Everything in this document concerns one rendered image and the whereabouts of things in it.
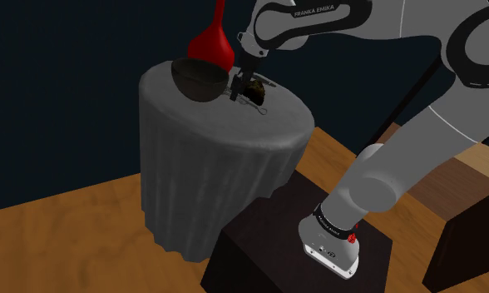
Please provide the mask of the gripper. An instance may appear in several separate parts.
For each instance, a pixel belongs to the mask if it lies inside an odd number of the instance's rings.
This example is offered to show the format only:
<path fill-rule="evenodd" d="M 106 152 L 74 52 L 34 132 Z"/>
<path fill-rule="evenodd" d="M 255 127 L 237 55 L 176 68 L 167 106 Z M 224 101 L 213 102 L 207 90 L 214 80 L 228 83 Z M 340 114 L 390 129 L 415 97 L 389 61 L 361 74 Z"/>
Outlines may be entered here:
<path fill-rule="evenodd" d="M 241 51 L 239 56 L 239 66 L 241 77 L 233 76 L 230 86 L 230 100 L 235 102 L 239 94 L 242 93 L 245 87 L 245 82 L 249 82 L 253 74 L 257 71 L 262 58 L 256 57 L 246 51 Z"/>

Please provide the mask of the dark brown lumpy object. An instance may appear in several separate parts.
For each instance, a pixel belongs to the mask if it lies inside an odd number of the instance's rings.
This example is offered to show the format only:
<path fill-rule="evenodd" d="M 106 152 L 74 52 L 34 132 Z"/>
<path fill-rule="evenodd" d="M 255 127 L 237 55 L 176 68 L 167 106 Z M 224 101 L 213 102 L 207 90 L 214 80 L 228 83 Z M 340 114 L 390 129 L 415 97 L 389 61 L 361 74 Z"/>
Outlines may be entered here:
<path fill-rule="evenodd" d="M 265 89 L 263 83 L 260 80 L 247 82 L 243 90 L 243 95 L 254 104 L 262 106 L 265 97 Z"/>

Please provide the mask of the grey metal utensil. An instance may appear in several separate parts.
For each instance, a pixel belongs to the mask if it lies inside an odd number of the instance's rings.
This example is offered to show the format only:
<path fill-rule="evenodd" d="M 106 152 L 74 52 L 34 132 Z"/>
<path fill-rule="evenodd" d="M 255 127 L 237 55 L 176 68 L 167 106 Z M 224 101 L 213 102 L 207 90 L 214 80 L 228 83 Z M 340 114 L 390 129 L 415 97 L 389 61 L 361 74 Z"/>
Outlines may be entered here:
<path fill-rule="evenodd" d="M 269 87 L 277 87 L 276 83 L 270 81 L 269 79 L 267 79 L 265 77 L 262 77 L 261 75 L 259 75 L 257 73 L 253 74 L 253 79 L 258 80 L 258 81 L 262 82 L 263 84 L 268 85 Z"/>

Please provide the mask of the dark brown bowl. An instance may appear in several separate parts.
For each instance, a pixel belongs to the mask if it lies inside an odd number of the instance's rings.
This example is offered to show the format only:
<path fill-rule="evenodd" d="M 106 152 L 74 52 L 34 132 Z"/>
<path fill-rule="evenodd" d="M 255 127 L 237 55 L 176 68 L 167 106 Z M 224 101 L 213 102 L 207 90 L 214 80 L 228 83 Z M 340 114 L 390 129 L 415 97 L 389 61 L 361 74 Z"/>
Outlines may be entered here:
<path fill-rule="evenodd" d="M 229 73 L 205 60 L 182 57 L 170 66 L 171 76 L 178 90 L 195 102 L 211 102 L 226 89 Z"/>

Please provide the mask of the red long-necked vase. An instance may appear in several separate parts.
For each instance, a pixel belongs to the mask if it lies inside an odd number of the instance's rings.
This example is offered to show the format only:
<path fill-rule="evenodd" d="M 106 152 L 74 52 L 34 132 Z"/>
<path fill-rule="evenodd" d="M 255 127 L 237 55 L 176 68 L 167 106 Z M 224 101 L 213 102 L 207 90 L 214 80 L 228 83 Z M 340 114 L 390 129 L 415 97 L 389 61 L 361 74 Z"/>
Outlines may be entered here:
<path fill-rule="evenodd" d="M 214 63 L 229 72 L 234 66 L 235 53 L 222 28 L 225 0 L 216 0 L 211 24 L 188 46 L 187 57 Z"/>

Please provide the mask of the round table with grey cloth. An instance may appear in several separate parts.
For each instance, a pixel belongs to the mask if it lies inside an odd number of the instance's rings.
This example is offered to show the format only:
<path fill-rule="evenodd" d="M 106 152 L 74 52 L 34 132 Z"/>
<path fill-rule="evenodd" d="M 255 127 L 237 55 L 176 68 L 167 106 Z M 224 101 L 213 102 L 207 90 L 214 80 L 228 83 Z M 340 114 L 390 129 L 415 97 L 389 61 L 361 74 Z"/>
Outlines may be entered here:
<path fill-rule="evenodd" d="M 294 172 L 313 115 L 277 82 L 264 87 L 256 109 L 224 95 L 191 101 L 177 89 L 170 62 L 141 77 L 141 207 L 165 251 L 191 262 L 209 258 L 221 229 Z"/>

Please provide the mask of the dark robot stand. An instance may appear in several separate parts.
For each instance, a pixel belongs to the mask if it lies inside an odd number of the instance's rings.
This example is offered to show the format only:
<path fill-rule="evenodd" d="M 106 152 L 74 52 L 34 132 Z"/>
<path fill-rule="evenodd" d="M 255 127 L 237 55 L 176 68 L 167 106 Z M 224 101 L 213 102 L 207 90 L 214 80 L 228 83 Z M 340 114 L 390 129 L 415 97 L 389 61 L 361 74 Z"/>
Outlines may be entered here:
<path fill-rule="evenodd" d="M 359 223 L 359 265 L 348 280 L 304 253 L 299 222 L 327 195 L 295 171 L 270 198 L 256 198 L 221 230 L 200 283 L 206 293 L 384 293 L 393 242 L 368 222 Z"/>

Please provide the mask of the wooden furniture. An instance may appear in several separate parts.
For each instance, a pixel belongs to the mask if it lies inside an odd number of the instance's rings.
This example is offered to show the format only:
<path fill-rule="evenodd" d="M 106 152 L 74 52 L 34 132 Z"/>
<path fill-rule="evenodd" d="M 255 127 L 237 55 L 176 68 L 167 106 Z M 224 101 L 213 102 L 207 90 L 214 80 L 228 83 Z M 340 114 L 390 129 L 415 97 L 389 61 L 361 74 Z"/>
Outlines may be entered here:
<path fill-rule="evenodd" d="M 444 162 L 408 193 L 448 221 L 489 196 L 489 146 L 478 143 Z"/>

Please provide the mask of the dark brown cabinet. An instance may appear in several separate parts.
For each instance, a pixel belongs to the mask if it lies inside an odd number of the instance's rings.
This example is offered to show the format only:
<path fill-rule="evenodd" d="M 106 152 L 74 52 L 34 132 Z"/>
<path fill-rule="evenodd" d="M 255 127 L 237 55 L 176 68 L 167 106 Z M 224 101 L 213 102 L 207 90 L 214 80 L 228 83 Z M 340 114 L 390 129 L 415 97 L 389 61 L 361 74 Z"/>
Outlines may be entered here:
<path fill-rule="evenodd" d="M 444 291 L 489 272 L 489 196 L 447 221 L 422 284 Z"/>

